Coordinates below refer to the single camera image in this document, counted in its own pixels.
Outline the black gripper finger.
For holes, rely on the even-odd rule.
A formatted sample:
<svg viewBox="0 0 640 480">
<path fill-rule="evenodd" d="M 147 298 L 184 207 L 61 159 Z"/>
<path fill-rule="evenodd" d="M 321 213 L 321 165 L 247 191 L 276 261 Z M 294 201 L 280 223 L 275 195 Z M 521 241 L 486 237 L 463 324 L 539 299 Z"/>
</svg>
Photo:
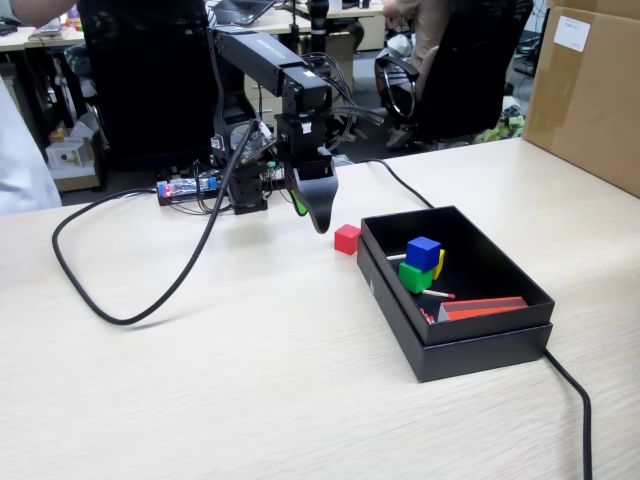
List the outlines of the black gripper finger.
<svg viewBox="0 0 640 480">
<path fill-rule="evenodd" d="M 332 206 L 338 190 L 335 175 L 325 178 L 299 180 L 298 198 L 306 206 L 315 230 L 319 234 L 328 231 Z"/>
<path fill-rule="evenodd" d="M 299 200 L 296 194 L 297 177 L 295 175 L 295 169 L 291 166 L 285 167 L 285 186 L 286 186 L 287 192 L 291 197 L 291 202 L 294 206 L 296 213 L 300 217 L 304 217 L 308 213 L 308 210 L 306 206 Z"/>
</svg>

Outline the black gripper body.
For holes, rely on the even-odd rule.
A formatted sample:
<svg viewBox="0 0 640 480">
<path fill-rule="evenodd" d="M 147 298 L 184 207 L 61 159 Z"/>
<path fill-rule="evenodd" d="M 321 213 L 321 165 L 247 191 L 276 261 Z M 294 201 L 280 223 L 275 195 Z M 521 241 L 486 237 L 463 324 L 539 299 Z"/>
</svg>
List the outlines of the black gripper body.
<svg viewBox="0 0 640 480">
<path fill-rule="evenodd" d="M 332 155 L 325 147 L 324 119 L 283 113 L 277 121 L 277 160 L 286 182 L 334 179 Z"/>
</svg>

